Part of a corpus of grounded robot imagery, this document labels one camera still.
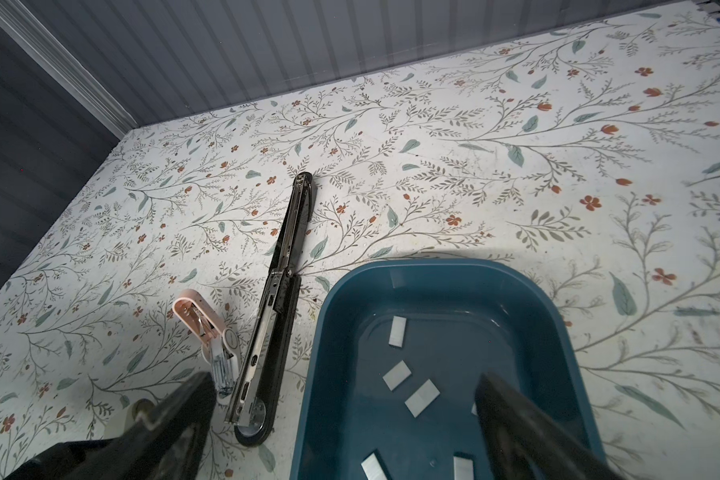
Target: floral tablecloth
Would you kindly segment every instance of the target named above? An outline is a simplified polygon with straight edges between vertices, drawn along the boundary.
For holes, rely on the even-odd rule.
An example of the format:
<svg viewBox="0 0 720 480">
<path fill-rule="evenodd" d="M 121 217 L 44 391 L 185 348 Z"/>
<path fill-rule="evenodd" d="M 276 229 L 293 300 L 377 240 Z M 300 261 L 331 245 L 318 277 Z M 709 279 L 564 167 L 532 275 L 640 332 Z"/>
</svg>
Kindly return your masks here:
<svg viewBox="0 0 720 480">
<path fill-rule="evenodd" d="M 242 448 L 217 412 L 202 478 L 288 477 L 326 293 L 421 256 L 541 285 L 623 476 L 720 478 L 720 25 L 690 2 L 128 133 L 0 292 L 0 477 L 208 369 L 182 289 L 248 341 L 300 170 L 275 431 Z"/>
</svg>

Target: red flower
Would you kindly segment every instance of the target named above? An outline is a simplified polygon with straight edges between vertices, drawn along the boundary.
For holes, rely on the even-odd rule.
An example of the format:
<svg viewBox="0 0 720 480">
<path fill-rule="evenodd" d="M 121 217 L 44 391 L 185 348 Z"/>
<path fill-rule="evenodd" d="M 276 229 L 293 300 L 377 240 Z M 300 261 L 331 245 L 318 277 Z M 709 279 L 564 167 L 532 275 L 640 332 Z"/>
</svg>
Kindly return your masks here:
<svg viewBox="0 0 720 480">
<path fill-rule="evenodd" d="M 615 132 L 619 131 L 619 129 L 616 128 L 615 125 L 603 125 L 600 131 L 604 134 L 613 135 Z"/>
<path fill-rule="evenodd" d="M 650 195 L 650 194 L 646 195 L 646 197 L 643 198 L 644 204 L 656 205 L 659 202 L 661 202 L 661 198 L 653 198 L 653 195 Z"/>
<path fill-rule="evenodd" d="M 656 274 L 652 276 L 656 282 L 663 282 L 665 285 L 672 285 L 671 280 L 674 280 L 677 278 L 677 275 L 675 274 L 664 274 L 663 268 L 657 268 L 655 269 Z"/>
<path fill-rule="evenodd" d="M 0 433 L 7 432 L 8 430 L 10 430 L 10 426 L 12 426 L 15 421 L 16 421 L 16 418 L 14 417 L 13 413 L 10 414 L 10 417 L 5 417 L 3 419 L 3 427 L 0 430 Z"/>
<path fill-rule="evenodd" d="M 592 197 L 592 195 L 587 195 L 583 199 L 579 200 L 579 203 L 582 205 L 586 205 L 586 209 L 590 212 L 594 212 L 596 208 L 600 208 L 602 205 L 600 205 L 600 199 L 597 197 Z"/>
</svg>

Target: white foam piece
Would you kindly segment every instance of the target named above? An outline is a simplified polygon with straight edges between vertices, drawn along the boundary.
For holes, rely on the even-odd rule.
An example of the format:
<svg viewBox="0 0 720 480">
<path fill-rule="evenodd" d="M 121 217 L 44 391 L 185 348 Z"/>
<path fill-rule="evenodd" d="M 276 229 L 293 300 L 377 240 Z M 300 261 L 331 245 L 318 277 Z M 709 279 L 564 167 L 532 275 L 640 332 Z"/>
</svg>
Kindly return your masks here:
<svg viewBox="0 0 720 480">
<path fill-rule="evenodd" d="M 454 456 L 454 480 L 474 480 L 474 467 L 469 458 Z"/>
<path fill-rule="evenodd" d="M 402 348 L 403 337 L 405 337 L 405 318 L 395 315 L 392 318 L 392 330 L 389 332 L 389 344 Z"/>
<path fill-rule="evenodd" d="M 427 408 L 435 398 L 438 398 L 439 395 L 440 390 L 434 386 L 432 380 L 427 380 L 418 388 L 418 390 L 414 392 L 413 395 L 408 398 L 408 400 L 405 400 L 405 406 L 408 410 L 411 410 L 413 417 L 416 418 L 418 417 L 418 414 Z"/>
<path fill-rule="evenodd" d="M 368 477 L 368 480 L 387 480 L 387 475 L 384 475 L 382 464 L 378 462 L 375 453 L 368 456 L 360 465 L 365 472 L 365 476 Z"/>
<path fill-rule="evenodd" d="M 387 383 L 389 389 L 394 390 L 398 385 L 403 383 L 403 380 L 409 378 L 410 376 L 411 369 L 409 369 L 408 366 L 405 365 L 405 362 L 401 360 L 400 363 L 395 365 L 392 370 L 388 371 L 387 374 L 384 375 L 383 379 Z"/>
</svg>

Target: green leaf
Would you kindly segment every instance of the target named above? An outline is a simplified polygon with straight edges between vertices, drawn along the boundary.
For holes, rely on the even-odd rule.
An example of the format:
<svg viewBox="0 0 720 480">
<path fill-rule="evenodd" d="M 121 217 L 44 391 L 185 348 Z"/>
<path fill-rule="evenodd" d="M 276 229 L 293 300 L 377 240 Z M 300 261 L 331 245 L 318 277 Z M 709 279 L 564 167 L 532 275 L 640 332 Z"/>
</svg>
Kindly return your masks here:
<svg viewBox="0 0 720 480">
<path fill-rule="evenodd" d="M 586 45 L 586 40 L 576 40 L 576 42 L 574 42 L 570 47 L 574 51 L 574 53 L 576 53 L 579 50 L 581 50 L 582 48 L 584 48 L 585 45 Z"/>
<path fill-rule="evenodd" d="M 197 268 L 193 268 L 189 275 L 185 276 L 183 280 L 179 280 L 179 283 L 187 283 L 197 275 Z"/>
<path fill-rule="evenodd" d="M 616 385 L 616 390 L 618 390 L 619 392 L 622 392 L 626 396 L 630 396 L 630 397 L 634 398 L 638 402 L 645 404 L 645 406 L 647 406 L 654 412 L 658 413 L 659 415 L 661 415 L 664 418 L 668 418 L 668 419 L 672 420 L 674 423 L 681 426 L 683 430 L 685 429 L 685 427 L 683 427 L 682 424 L 680 423 L 680 420 L 678 420 L 677 417 L 675 417 L 668 408 L 666 408 L 664 405 L 657 402 L 653 398 L 650 398 L 645 393 L 642 393 L 640 390 L 636 389 L 635 387 L 627 386 L 627 385 Z"/>
<path fill-rule="evenodd" d="M 574 123 L 579 123 L 580 121 L 589 120 L 590 118 L 594 117 L 595 115 L 599 115 L 599 114 L 600 114 L 600 112 L 599 112 L 599 111 L 596 111 L 596 112 L 593 113 L 593 114 L 579 115 L 578 117 L 576 117 L 576 118 L 574 119 Z"/>
<path fill-rule="evenodd" d="M 394 212 L 392 207 L 389 207 L 389 210 L 387 211 L 387 218 L 389 219 L 389 226 L 392 228 L 393 226 L 396 226 L 398 224 L 398 215 Z"/>
<path fill-rule="evenodd" d="M 194 369 L 184 369 L 181 372 L 178 372 L 177 374 L 172 376 L 170 379 L 173 381 L 181 380 L 184 377 L 190 376 L 192 374 L 192 370 L 194 370 Z"/>
<path fill-rule="evenodd" d="M 259 458 L 261 459 L 262 463 L 264 464 L 264 468 L 269 473 L 272 473 L 275 471 L 275 456 L 272 454 L 272 452 L 269 451 L 269 448 L 266 447 L 266 445 L 261 444 L 259 446 Z"/>
<path fill-rule="evenodd" d="M 317 278 L 315 278 L 315 280 L 317 281 L 317 283 L 322 285 L 324 289 L 326 289 L 326 292 L 331 291 L 331 283 L 328 282 L 327 278 L 325 278 L 324 276 L 318 276 Z"/>
<path fill-rule="evenodd" d="M 539 116 L 534 115 L 533 117 L 529 118 L 527 122 L 525 122 L 525 125 L 523 125 L 523 131 L 533 131 L 536 130 L 536 127 L 539 125 Z"/>
<path fill-rule="evenodd" d="M 715 172 L 720 170 L 720 161 L 716 164 L 712 164 L 709 168 L 706 170 L 701 170 L 701 173 L 703 174 L 714 174 Z"/>
<path fill-rule="evenodd" d="M 468 149 L 470 149 L 470 150 L 482 150 L 482 151 L 488 151 L 488 150 L 486 150 L 486 149 L 482 148 L 482 147 L 481 147 L 481 146 L 479 146 L 479 145 L 472 145 L 472 144 L 459 144 L 458 146 L 459 146 L 459 147 L 461 147 L 461 148 L 468 148 Z"/>
<path fill-rule="evenodd" d="M 637 305 L 629 289 L 626 288 L 624 282 L 616 278 L 616 275 L 610 274 L 614 278 L 614 304 L 620 315 L 629 316 L 637 313 Z"/>
<path fill-rule="evenodd" d="M 320 258 L 320 255 L 322 255 L 322 252 L 326 249 L 326 243 L 328 242 L 328 238 L 322 239 L 322 241 L 315 245 L 315 248 L 312 249 L 311 252 L 309 252 L 309 256 L 312 258 Z"/>
<path fill-rule="evenodd" d="M 147 194 L 144 194 L 144 199 L 143 199 L 143 200 L 141 201 L 141 203 L 139 204 L 139 209 L 137 210 L 137 212 L 141 212 L 141 209 L 144 208 L 144 205 L 146 205 L 146 202 L 147 202 L 149 199 L 150 199 L 149 196 L 148 196 Z"/>
<path fill-rule="evenodd" d="M 18 397 L 19 397 L 19 396 L 16 395 L 14 392 L 11 392 L 11 393 L 9 393 L 9 394 L 7 394 L 7 395 L 3 395 L 3 396 L 1 397 L 1 398 L 0 398 L 0 403 L 6 403 L 6 402 L 7 402 L 8 400 L 10 400 L 11 398 L 18 398 Z"/>
<path fill-rule="evenodd" d="M 720 316 L 718 310 L 695 308 L 694 306 L 678 306 L 675 316 Z"/>
<path fill-rule="evenodd" d="M 523 151 L 520 149 L 517 145 L 509 145 L 507 147 L 507 154 L 509 155 L 509 159 L 512 160 L 512 163 L 516 164 L 519 167 L 523 166 L 523 163 L 525 163 L 525 157 L 523 157 Z"/>
<path fill-rule="evenodd" d="M 112 350 L 112 353 L 107 355 L 104 360 L 102 361 L 102 365 L 106 365 L 107 363 L 111 362 L 113 358 L 115 358 L 115 354 L 117 353 L 117 349 L 120 348 L 120 345 L 115 347 L 115 350 Z"/>
<path fill-rule="evenodd" d="M 368 255 L 368 258 L 379 258 L 380 256 L 384 256 L 392 251 L 391 246 L 385 246 L 384 248 L 381 248 L 374 252 L 373 254 Z"/>
<path fill-rule="evenodd" d="M 56 385 L 56 389 L 57 389 L 57 390 L 64 390 L 64 389 L 68 388 L 69 386 L 71 386 L 71 385 L 72 385 L 73 383 L 75 383 L 76 381 L 77 381 L 77 379 L 68 379 L 68 378 L 67 378 L 67 379 L 61 379 L 61 380 L 59 380 L 59 384 Z"/>
<path fill-rule="evenodd" d="M 145 346 L 141 351 L 139 351 L 134 358 L 128 362 L 128 373 L 131 373 L 133 370 L 136 369 L 136 367 L 139 366 L 139 363 L 144 358 L 144 355 L 146 354 L 146 350 L 149 349 L 148 346 Z"/>
<path fill-rule="evenodd" d="M 419 142 L 418 140 L 413 140 L 413 139 L 408 140 L 407 142 L 405 142 L 405 146 L 403 147 L 403 149 L 400 150 L 400 153 L 404 154 L 405 152 L 412 150 L 412 149 L 418 147 L 419 145 L 421 145 L 421 142 Z"/>
<path fill-rule="evenodd" d="M 536 82 L 533 82 L 531 87 L 539 89 L 544 86 L 544 84 L 547 83 L 547 75 L 545 75 L 541 80 L 537 80 Z"/>
<path fill-rule="evenodd" d="M 48 317 L 49 317 L 50 314 L 53 313 L 53 312 L 54 312 L 53 309 L 51 309 L 51 310 L 48 310 L 48 312 L 43 313 L 43 314 L 40 316 L 40 318 L 38 318 L 38 319 L 34 322 L 34 325 L 35 325 L 35 326 L 40 326 L 40 325 L 42 325 L 44 321 L 48 320 Z"/>
</svg>

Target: open stapler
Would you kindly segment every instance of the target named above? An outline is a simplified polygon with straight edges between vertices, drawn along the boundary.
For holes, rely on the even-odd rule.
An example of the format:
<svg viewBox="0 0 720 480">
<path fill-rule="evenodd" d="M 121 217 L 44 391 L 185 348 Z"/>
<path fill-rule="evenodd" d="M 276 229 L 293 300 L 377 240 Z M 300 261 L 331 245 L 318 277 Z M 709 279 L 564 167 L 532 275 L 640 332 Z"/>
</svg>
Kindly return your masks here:
<svg viewBox="0 0 720 480">
<path fill-rule="evenodd" d="M 184 290 L 173 312 L 200 338 L 211 364 L 219 403 L 229 404 L 225 420 L 244 446 L 264 442 L 275 421 L 280 383 L 288 356 L 301 278 L 296 263 L 315 207 L 312 174 L 293 181 L 291 199 L 277 237 L 248 351 L 240 357 L 237 335 L 199 293 Z"/>
</svg>

